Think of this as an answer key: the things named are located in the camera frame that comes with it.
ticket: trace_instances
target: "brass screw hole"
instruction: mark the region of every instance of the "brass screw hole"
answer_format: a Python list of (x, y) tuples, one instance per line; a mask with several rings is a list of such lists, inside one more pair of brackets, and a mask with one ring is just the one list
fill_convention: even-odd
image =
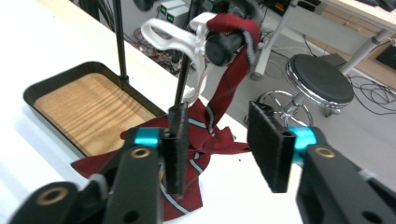
[(333, 151), (324, 148), (324, 147), (317, 147), (315, 148), (315, 151), (322, 157), (326, 157), (326, 158), (334, 158), (335, 154)]
[(131, 152), (131, 156), (137, 159), (145, 158), (149, 155), (150, 151), (146, 148), (138, 148)]
[(57, 203), (61, 201), (68, 193), (67, 188), (57, 187), (52, 189), (47, 189), (43, 193), (40, 194), (37, 198), (38, 205), (50, 205), (53, 203)]

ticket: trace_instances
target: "table leg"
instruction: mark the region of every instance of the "table leg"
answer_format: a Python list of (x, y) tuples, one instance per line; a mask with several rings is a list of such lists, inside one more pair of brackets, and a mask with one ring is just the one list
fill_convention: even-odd
[(356, 66), (363, 58), (367, 56), (370, 51), (372, 51), (375, 47), (377, 47), (382, 40), (384, 40), (389, 35), (389, 30), (382, 29), (376, 36), (371, 37), (364, 43), (361, 48), (356, 51), (352, 58), (345, 63), (340, 71), (342, 74), (346, 75), (352, 68)]
[(262, 48), (262, 53), (260, 54), (259, 59), (257, 60), (257, 64), (256, 64), (256, 67), (254, 69), (254, 72), (250, 76), (252, 79), (263, 78), (264, 72), (265, 72), (265, 67), (267, 66), (272, 46), (274, 45), (277, 37), (280, 35), (280, 32), (282, 31), (283, 27), (289, 21), (289, 18), (291, 16), (292, 12), (294, 11), (295, 8), (297, 8), (298, 1), (299, 0), (292, 0), (290, 2), (290, 5), (289, 5), (288, 9), (286, 10), (285, 14), (282, 16), (282, 20), (280, 21), (279, 25), (274, 30), (270, 40)]

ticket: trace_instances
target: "chrome stool base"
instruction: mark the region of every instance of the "chrome stool base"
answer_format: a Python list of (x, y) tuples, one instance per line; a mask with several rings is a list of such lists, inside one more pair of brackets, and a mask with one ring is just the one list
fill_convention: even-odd
[(328, 118), (331, 115), (340, 115), (340, 114), (341, 114), (340, 109), (328, 109), (328, 111), (326, 113), (326, 118)]
[[(281, 95), (290, 98), (290, 102), (286, 106), (283, 106), (278, 99)], [(302, 93), (293, 96), (286, 91), (268, 91), (259, 98), (259, 102), (267, 104), (267, 101), (272, 100), (273, 103), (275, 103), (275, 105), (273, 106), (274, 114), (278, 115), (280, 119), (283, 119), (285, 127), (288, 127), (290, 125), (290, 122), (300, 126), (313, 126), (314, 121), (312, 119), (311, 113), (309, 112), (308, 108), (303, 104), (304, 98), (305, 96)], [(300, 112), (299, 108), (304, 111), (307, 122), (303, 122), (302, 120), (296, 118), (297, 114)]]

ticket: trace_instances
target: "black cable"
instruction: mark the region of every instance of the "black cable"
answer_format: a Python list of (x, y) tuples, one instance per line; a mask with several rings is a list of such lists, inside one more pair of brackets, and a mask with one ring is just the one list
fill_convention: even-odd
[(260, 42), (264, 43), (265, 38), (271, 38), (271, 33), (272, 31), (267, 31), (267, 32), (260, 32)]
[[(103, 16), (114, 18), (114, 12), (111, 9), (110, 2), (108, 0), (106, 0), (106, 7), (108, 8), (109, 13), (107, 15), (103, 15)], [(114, 30), (114, 24), (111, 24), (111, 25), (109, 24), (109, 28), (110, 28), (110, 30)], [(136, 42), (135, 40), (133, 40), (131, 37), (129, 37), (127, 34), (125, 34), (125, 32), (123, 32), (123, 37), (128, 43), (132, 44), (133, 46), (134, 45), (144, 45), (144, 44), (140, 43), (139, 41)]]
[(158, 16), (160, 15), (160, 7), (157, 7), (157, 16), (155, 16), (155, 18), (157, 18), (158, 19)]
[(309, 52), (311, 52), (311, 54), (312, 54), (314, 57), (318, 57), (317, 55), (314, 54), (314, 52), (312, 52), (311, 47), (309, 47), (308, 42), (306, 42), (305, 35), (303, 35), (303, 38), (304, 38), (304, 42), (305, 42), (306, 46), (307, 46), (308, 49), (309, 49)]
[(262, 24), (265, 21), (265, 16), (267, 15), (267, 11), (268, 11), (268, 6), (265, 8), (264, 16), (262, 17), (262, 22), (260, 24)]
[(333, 65), (333, 67), (339, 68), (339, 67), (341, 67), (342, 65), (344, 65), (344, 64), (346, 64), (346, 63), (347, 63), (347, 62), (339, 63), (339, 64), (337, 64), (337, 65)]
[(158, 61), (157, 64), (159, 64), (160, 66), (162, 66), (164, 69), (166, 69), (169, 73), (171, 74), (175, 74), (175, 68), (173, 67), (173, 65), (167, 61)]
[(154, 47), (142, 36), (140, 27), (136, 28), (133, 33), (133, 37), (124, 35), (126, 41), (133, 44), (134, 47), (145, 47), (146, 49), (153, 49)]
[(273, 49), (271, 49), (271, 52), (273, 52), (273, 53), (275, 53), (275, 54), (281, 56), (281, 57), (284, 58), (286, 61), (288, 61), (288, 60), (290, 59), (290, 57), (288, 57), (288, 56), (286, 56), (286, 55), (284, 55), (284, 54), (282, 54), (282, 53), (276, 52), (276, 51), (274, 51)]
[(381, 47), (381, 46), (383, 46), (383, 45), (386, 45), (386, 44), (388, 44), (389, 42), (390, 42), (390, 40), (387, 41), (387, 42), (385, 42), (385, 43), (382, 43), (382, 44), (380, 44), (380, 45), (375, 46), (375, 48), (373, 48), (372, 50), (370, 50), (370, 52), (373, 52), (373, 50), (378, 49), (379, 47)]
[[(350, 77), (349, 75), (347, 75), (347, 77), (348, 77), (349, 82), (352, 85), (352, 87), (354, 89), (358, 89), (359, 91), (361, 91), (361, 93), (364, 95), (366, 100), (368, 100), (369, 102), (371, 102), (385, 110), (388, 110), (388, 112), (380, 113), (380, 112), (376, 112), (376, 111), (370, 109), (367, 105), (365, 105), (363, 103), (362, 99), (358, 97), (357, 93), (354, 92), (356, 99), (359, 101), (359, 103), (364, 108), (366, 108), (371, 113), (379, 115), (379, 116), (396, 115), (396, 108), (393, 109), (393, 108), (388, 108), (385, 106), (385, 105), (390, 105), (390, 104), (396, 103), (396, 94), (394, 93), (394, 92), (396, 92), (395, 89), (381, 85), (381, 84), (379, 84), (369, 78), (366, 78), (366, 77)], [(363, 84), (360, 84), (359, 86), (354, 85), (353, 81), (352, 81), (353, 78), (360, 78), (365, 81), (368, 81), (368, 83), (363, 83)]]

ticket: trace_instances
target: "black metal rod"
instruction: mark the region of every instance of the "black metal rod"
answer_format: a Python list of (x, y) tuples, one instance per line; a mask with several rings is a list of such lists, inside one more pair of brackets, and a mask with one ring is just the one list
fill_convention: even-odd
[[(204, 2), (204, 0), (192, 0), (191, 1), (190, 8), (189, 8), (189, 16), (188, 16), (188, 20), (187, 20), (187, 24), (186, 24), (187, 31), (191, 30), (189, 28), (190, 21), (192, 19), (194, 19), (196, 16), (198, 16), (198, 14), (201, 12), (201, 7), (202, 7), (203, 2)], [(180, 73), (179, 73), (178, 82), (177, 82), (175, 105), (181, 103), (184, 88), (186, 86), (187, 73), (189, 71), (190, 63), (191, 63), (191, 59), (186, 54), (183, 54), (183, 57), (181, 59)]]
[(114, 17), (116, 26), (116, 37), (117, 37), (117, 47), (119, 52), (120, 61), (120, 79), (129, 83), (129, 78), (126, 75), (126, 63), (125, 63), (125, 47), (123, 38), (123, 28), (122, 28), (122, 12), (120, 0), (113, 0), (114, 7)]

